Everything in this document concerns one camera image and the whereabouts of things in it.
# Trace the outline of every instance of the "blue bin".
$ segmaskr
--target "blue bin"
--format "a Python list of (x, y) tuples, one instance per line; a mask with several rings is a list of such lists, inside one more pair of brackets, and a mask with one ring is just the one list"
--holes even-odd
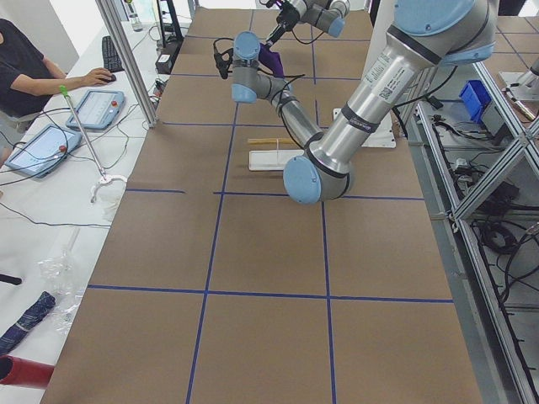
[(492, 99), (488, 95), (487, 89), (480, 80), (469, 80), (462, 89), (459, 97), (466, 105), (470, 119), (479, 124), (483, 111), (490, 104)]

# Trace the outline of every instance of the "black keyboard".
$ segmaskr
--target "black keyboard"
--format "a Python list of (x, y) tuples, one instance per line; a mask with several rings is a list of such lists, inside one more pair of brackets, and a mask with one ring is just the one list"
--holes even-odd
[(115, 44), (112, 43), (112, 38), (110, 38), (110, 36), (104, 36), (101, 40), (101, 51), (103, 52), (103, 67), (105, 69), (112, 73), (124, 70), (121, 65), (120, 56), (118, 55)]

